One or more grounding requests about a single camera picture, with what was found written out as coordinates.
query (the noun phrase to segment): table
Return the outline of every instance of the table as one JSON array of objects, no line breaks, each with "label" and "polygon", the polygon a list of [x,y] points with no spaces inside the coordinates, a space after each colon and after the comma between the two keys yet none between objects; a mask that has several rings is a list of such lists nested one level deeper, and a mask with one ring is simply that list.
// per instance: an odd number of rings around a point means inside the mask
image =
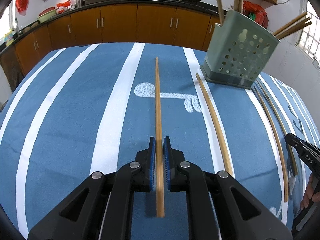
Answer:
[{"label": "table", "polygon": [[[0,203],[28,231],[94,171],[114,172],[155,136],[155,57],[159,58],[162,135],[204,171],[223,170],[208,108],[196,81],[205,52],[144,43],[106,43],[50,52],[26,76],[0,114]],[[262,73],[260,81],[288,132],[320,146],[297,92]],[[294,151],[292,168],[271,108],[289,175],[289,201],[268,119],[251,90],[204,85],[217,110],[235,178],[291,229],[310,175]],[[132,239],[188,239],[184,193],[136,193]]]}]

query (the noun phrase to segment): plastic bag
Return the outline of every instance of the plastic bag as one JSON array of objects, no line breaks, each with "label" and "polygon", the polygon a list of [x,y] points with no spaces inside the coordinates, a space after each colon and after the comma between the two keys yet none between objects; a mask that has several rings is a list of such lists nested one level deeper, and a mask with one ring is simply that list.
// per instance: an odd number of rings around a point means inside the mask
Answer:
[{"label": "plastic bag", "polygon": [[16,8],[19,14],[27,10],[29,0],[16,0]]}]

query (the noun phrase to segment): black countertop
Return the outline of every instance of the black countertop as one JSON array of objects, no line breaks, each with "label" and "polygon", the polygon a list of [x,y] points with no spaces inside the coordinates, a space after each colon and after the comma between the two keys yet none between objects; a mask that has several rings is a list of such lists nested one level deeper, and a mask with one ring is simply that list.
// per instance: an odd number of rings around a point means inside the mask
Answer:
[{"label": "black countertop", "polygon": [[219,16],[218,7],[211,5],[211,4],[204,3],[204,2],[189,2],[189,1],[184,1],[184,0],[109,0],[109,1],[104,1],[104,2],[92,3],[92,4],[81,6],[79,8],[73,9],[73,10],[69,10],[69,11],[61,13],[61,14],[56,14],[55,16],[51,17],[49,20],[45,21],[44,23],[39,23],[37,26],[33,27],[32,29],[30,29],[26,33],[20,35],[19,37],[17,34],[15,34],[13,36],[14,37],[13,43],[10,44],[8,47],[5,46],[5,43],[0,45],[0,55],[3,52],[5,52],[6,48],[13,46],[18,41],[23,39],[25,36],[27,36],[28,34],[33,32],[34,30],[36,30],[37,28],[40,28],[41,26],[46,25],[47,23],[52,22],[60,17],[66,16],[66,15],[69,15],[71,13],[78,12],[81,10],[90,9],[90,8],[100,7],[100,6],[104,6],[104,5],[124,4],[124,3],[148,3],[148,4],[177,6],[177,7],[191,9],[191,10],[198,11],[198,12],[203,12],[206,14]]}]

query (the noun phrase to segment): wooden cabinet door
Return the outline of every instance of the wooden cabinet door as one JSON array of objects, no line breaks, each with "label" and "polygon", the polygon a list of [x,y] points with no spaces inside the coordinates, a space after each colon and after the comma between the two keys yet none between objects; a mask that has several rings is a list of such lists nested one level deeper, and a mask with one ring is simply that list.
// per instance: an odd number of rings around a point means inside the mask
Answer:
[{"label": "wooden cabinet door", "polygon": [[173,45],[176,7],[139,4],[137,42]]},{"label": "wooden cabinet door", "polygon": [[15,45],[15,48],[21,63],[23,74],[27,75],[29,71],[40,61],[34,34],[28,34]]},{"label": "wooden cabinet door", "polygon": [[212,37],[212,34],[213,34],[213,31],[214,31],[214,26],[216,23],[220,23],[220,19],[218,16],[211,16],[210,18],[210,22],[209,22],[209,26],[208,26],[208,29],[207,29],[207,33],[205,35],[205,38],[204,38],[204,43],[203,43],[203,46],[202,46],[202,50],[203,51],[207,51],[208,50],[208,47],[209,47],[209,44],[210,44],[210,41],[211,41],[211,37]]},{"label": "wooden cabinet door", "polygon": [[192,49],[202,49],[210,22],[210,15],[177,8],[173,44]]},{"label": "wooden cabinet door", "polygon": [[34,32],[36,45],[39,52],[40,59],[52,51],[51,40],[47,25],[44,25]]},{"label": "wooden cabinet door", "polygon": [[48,24],[52,49],[68,48],[76,45],[70,15],[61,17]]},{"label": "wooden cabinet door", "polygon": [[100,7],[103,42],[135,42],[137,4]]},{"label": "wooden cabinet door", "polygon": [[99,7],[71,14],[71,23],[77,45],[102,42]]}]

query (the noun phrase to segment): human hand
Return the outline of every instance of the human hand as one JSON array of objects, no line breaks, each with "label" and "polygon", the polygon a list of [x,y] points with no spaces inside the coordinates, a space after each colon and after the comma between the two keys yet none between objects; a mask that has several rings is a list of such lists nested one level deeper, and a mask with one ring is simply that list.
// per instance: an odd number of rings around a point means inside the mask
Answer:
[{"label": "human hand", "polygon": [[308,185],[306,187],[306,191],[305,191],[305,193],[303,195],[303,198],[302,198],[302,201],[300,203],[300,209],[301,210],[308,207],[310,199],[313,202],[319,202],[320,201],[320,192],[318,192],[318,193],[313,195],[312,182],[313,182],[313,174],[311,173]]}]

